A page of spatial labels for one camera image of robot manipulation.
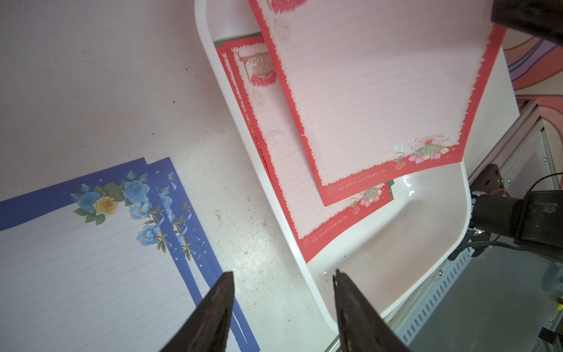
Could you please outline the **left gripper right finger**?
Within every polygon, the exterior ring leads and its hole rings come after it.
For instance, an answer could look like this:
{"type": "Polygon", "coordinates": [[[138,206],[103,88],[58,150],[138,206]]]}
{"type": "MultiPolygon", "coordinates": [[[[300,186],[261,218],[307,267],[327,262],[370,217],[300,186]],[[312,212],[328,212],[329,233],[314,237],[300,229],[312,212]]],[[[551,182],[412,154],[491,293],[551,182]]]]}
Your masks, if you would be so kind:
{"type": "Polygon", "coordinates": [[[333,286],[342,351],[410,351],[346,273],[337,270],[333,286]]]}

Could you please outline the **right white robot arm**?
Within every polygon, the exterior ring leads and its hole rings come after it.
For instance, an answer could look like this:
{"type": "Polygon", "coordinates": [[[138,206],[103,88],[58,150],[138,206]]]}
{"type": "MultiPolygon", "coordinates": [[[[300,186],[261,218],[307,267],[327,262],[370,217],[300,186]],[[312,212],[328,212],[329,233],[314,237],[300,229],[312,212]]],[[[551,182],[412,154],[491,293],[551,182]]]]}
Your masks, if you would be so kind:
{"type": "MultiPolygon", "coordinates": [[[[562,46],[561,1],[495,1],[493,23],[516,29],[562,46]]],[[[562,262],[562,190],[537,191],[536,186],[561,172],[541,177],[522,199],[480,194],[472,197],[470,226],[514,240],[514,244],[486,241],[478,235],[466,236],[448,256],[454,261],[465,249],[476,252],[487,246],[531,252],[562,262]]]]}

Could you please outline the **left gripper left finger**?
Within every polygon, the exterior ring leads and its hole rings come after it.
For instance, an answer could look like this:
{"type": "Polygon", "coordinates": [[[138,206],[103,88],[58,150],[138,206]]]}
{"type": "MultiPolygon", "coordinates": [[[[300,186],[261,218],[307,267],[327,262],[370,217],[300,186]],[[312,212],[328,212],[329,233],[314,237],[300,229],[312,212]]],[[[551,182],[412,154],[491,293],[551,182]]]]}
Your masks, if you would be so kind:
{"type": "Polygon", "coordinates": [[[224,272],[189,319],[161,351],[226,351],[234,300],[233,272],[224,272]]]}

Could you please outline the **blue floral stationery sheet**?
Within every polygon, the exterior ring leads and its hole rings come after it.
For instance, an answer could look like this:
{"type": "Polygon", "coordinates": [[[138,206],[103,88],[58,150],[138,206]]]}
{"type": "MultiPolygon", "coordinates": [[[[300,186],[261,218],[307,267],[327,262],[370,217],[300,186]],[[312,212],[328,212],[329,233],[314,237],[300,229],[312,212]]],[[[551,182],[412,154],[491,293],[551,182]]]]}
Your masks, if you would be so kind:
{"type": "Polygon", "coordinates": [[[200,224],[196,211],[193,208],[186,190],[183,188],[179,177],[174,172],[169,174],[168,179],[170,181],[171,188],[170,197],[174,200],[174,207],[177,208],[177,211],[174,211],[174,214],[177,216],[177,219],[183,217],[183,220],[186,220],[185,225],[189,228],[185,237],[190,234],[194,240],[197,240],[199,246],[201,247],[198,255],[200,255],[201,258],[206,259],[209,269],[213,272],[216,278],[219,278],[223,274],[223,270],[212,249],[211,242],[209,242],[208,236],[206,236],[205,231],[200,224]]]}

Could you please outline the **red bordered stationery sheet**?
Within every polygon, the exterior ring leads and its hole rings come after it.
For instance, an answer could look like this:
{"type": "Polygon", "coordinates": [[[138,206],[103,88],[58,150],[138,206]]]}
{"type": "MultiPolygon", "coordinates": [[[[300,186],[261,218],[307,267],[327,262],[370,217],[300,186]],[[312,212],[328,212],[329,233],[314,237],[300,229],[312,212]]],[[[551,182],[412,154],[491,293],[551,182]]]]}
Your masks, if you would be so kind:
{"type": "Polygon", "coordinates": [[[492,1],[251,1],[325,205],[463,160],[492,1]]]}

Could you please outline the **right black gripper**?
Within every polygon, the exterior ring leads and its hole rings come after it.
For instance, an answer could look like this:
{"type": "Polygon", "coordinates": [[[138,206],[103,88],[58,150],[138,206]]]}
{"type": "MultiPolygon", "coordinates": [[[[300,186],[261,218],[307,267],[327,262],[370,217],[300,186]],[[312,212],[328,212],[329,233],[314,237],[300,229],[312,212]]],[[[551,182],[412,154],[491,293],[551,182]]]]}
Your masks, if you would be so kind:
{"type": "Polygon", "coordinates": [[[491,20],[562,46],[562,0],[494,0],[491,20]]]}

